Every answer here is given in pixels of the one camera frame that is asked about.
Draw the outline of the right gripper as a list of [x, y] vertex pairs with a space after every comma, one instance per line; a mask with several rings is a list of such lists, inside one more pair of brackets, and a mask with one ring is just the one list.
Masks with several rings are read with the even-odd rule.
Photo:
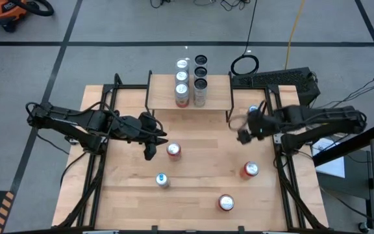
[[246, 116], [245, 127], [237, 130], [237, 141], [247, 144], [253, 138], [263, 140], [265, 137], [275, 135], [280, 132], [279, 122], [273, 117], [265, 115], [260, 110], [253, 110]]

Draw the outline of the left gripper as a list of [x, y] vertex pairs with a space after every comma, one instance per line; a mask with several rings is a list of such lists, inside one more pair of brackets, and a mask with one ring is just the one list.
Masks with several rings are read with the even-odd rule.
[[144, 158], [150, 161], [156, 154], [156, 147], [168, 142], [167, 133], [162, 130], [162, 124], [150, 113], [142, 112], [138, 118], [120, 116], [119, 124], [123, 128], [121, 133], [128, 139], [145, 146]]

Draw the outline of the red-orange Fanta can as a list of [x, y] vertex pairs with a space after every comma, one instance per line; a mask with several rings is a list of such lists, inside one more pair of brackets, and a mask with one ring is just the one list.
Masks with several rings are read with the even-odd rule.
[[178, 161], [181, 158], [181, 146], [176, 142], [169, 144], [166, 151], [172, 161]]
[[259, 173], [259, 167], [256, 162], [248, 161], [240, 169], [240, 177], [243, 180], [249, 180], [256, 177]]

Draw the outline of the blue silver Red Bull can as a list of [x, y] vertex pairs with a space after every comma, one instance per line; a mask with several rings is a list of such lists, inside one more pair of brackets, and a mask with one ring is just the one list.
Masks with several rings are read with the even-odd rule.
[[159, 173], [156, 176], [156, 183], [160, 188], [166, 189], [170, 186], [169, 177], [165, 173]]

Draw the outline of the tall silver can black lid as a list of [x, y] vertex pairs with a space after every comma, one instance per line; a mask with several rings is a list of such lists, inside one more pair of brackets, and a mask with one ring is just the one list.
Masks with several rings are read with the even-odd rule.
[[207, 67], [207, 62], [208, 62], [208, 59], [204, 55], [197, 55], [194, 58], [195, 67], [204, 67], [204, 68], [206, 68]]
[[198, 78], [193, 84], [193, 102], [196, 107], [203, 107], [206, 102], [208, 83], [206, 79]]
[[207, 79], [207, 69], [202, 66], [198, 66], [194, 69], [194, 78], [195, 79]]

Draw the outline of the wooden shelf black metal legs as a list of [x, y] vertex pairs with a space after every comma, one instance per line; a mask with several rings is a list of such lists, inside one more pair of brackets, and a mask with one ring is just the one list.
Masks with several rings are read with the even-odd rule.
[[225, 111], [226, 122], [234, 110], [231, 74], [207, 76], [206, 102], [203, 107], [193, 104], [193, 75], [190, 76], [190, 98], [187, 107], [178, 107], [175, 103], [175, 76], [173, 74], [148, 73], [145, 108], [157, 110], [206, 110]]

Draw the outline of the black perforated computer case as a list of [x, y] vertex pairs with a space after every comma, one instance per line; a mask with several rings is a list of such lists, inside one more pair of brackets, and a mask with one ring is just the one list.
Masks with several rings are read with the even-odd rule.
[[289, 70], [235, 75], [232, 77], [235, 89], [257, 89], [262, 87], [294, 86], [301, 105], [308, 106], [319, 95], [318, 79], [308, 67]]

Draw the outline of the white paper sheet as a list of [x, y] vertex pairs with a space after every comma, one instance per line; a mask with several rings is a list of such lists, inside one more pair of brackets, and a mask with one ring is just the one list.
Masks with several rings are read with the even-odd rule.
[[[324, 149], [326, 148], [329, 149], [337, 145], [338, 143], [334, 142], [333, 140], [330, 140], [327, 138], [321, 138], [316, 143], [314, 143], [311, 147], [313, 158], [315, 158], [316, 155], [319, 152], [323, 151]], [[327, 174], [330, 176], [345, 178], [344, 158], [340, 157], [333, 161], [322, 164], [321, 166], [317, 166], [316, 172], [320, 172], [320, 173]]]

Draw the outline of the black desk beam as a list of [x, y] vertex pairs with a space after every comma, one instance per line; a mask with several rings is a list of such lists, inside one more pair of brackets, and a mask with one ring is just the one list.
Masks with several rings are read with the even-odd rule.
[[320, 166], [337, 158], [343, 157], [348, 153], [352, 153], [356, 150], [364, 148], [370, 145], [370, 142], [373, 139], [374, 127], [349, 140], [346, 140], [345, 142], [342, 142], [341, 144], [338, 144], [337, 146], [317, 153], [313, 158], [314, 166]]

